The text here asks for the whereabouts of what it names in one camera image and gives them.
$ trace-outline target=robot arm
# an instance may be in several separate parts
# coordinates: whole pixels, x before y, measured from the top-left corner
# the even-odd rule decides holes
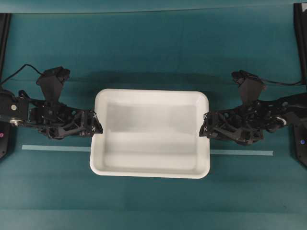
[[[103,129],[93,110],[68,107],[59,102],[64,82],[70,71],[63,67],[48,69],[37,80],[45,100],[30,98],[25,91],[18,97],[0,89],[0,121],[18,127],[31,127],[52,139],[67,136],[92,137]]]

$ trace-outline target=cable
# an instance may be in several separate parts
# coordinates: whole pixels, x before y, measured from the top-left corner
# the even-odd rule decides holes
[[[244,77],[247,77],[247,78],[250,78],[250,79],[258,79],[258,80],[265,81],[265,82],[272,83],[272,84],[276,84],[276,85],[284,85],[284,86],[303,85],[301,80],[298,81],[298,82],[296,82],[296,83],[285,83],[285,82],[267,80],[267,79],[258,77],[258,76],[254,75],[254,74],[248,73],[248,72],[246,72],[246,71],[244,71],[244,70],[240,70],[239,72],[240,72]]]
[[[23,70],[24,67],[29,66],[32,69],[34,69],[38,74],[43,75],[41,72],[39,72],[34,66],[30,65],[30,64],[24,64],[23,66],[21,66],[19,68],[19,70],[17,70],[16,72],[14,72],[12,75],[8,76],[6,79],[4,79],[1,83],[0,86],[3,85],[6,81],[8,81],[9,79],[11,79],[12,77],[14,77],[17,73],[19,73],[21,70]]]
[[[259,79],[261,81],[265,81],[265,82],[276,84],[276,85],[284,85],[284,86],[302,85],[302,81],[298,81],[296,83],[285,83],[285,82],[278,82],[278,81],[267,80],[267,79],[264,79],[264,78],[254,77],[254,76],[248,76],[248,78]]]

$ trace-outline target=teal table surface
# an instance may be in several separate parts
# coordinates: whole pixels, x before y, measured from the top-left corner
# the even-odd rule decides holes
[[[14,14],[3,77],[24,63],[70,69],[60,101],[84,109],[93,108],[105,88],[200,91],[211,109],[226,109],[241,103],[232,71],[274,81],[301,78],[287,1],[184,11]],[[4,87],[42,99],[37,77],[25,69]],[[305,91],[268,85],[261,99]],[[210,173],[198,180],[98,176],[87,152],[22,150],[88,147],[90,141],[49,140],[35,130],[13,128],[10,152],[0,161],[0,229],[307,228],[307,168],[294,157],[290,128],[265,133],[248,147],[211,141],[214,150],[270,150],[273,156],[212,155]]]

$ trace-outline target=white plastic tray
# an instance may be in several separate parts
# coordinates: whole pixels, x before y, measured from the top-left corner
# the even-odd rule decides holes
[[[95,111],[104,133],[92,138],[98,175],[202,178],[209,139],[199,137],[207,97],[201,92],[102,90]]]

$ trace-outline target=black metal frame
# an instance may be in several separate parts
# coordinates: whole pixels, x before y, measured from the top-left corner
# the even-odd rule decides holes
[[[0,80],[2,77],[5,48],[10,28],[10,19],[10,13],[0,14]],[[10,128],[10,124],[0,122],[0,158],[2,158],[7,152]]]
[[[307,10],[303,3],[294,4],[294,29],[302,72],[302,83],[307,82]],[[295,154],[297,159],[307,166],[307,130],[303,125],[293,126]]]

